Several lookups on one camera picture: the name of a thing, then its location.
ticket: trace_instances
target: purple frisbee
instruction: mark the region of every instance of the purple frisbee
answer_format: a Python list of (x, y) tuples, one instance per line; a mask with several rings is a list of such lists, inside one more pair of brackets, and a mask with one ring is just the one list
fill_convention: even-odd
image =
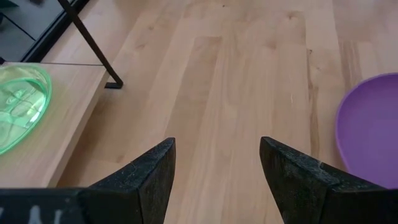
[(336, 142), (350, 174), (398, 188), (398, 73), (361, 82), (343, 99)]

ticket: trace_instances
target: green plastic tray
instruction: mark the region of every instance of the green plastic tray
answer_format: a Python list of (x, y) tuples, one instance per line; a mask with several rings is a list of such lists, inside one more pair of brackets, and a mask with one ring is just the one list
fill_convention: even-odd
[(52, 94), (50, 76), (34, 65), (0, 67), (0, 154), (30, 133)]

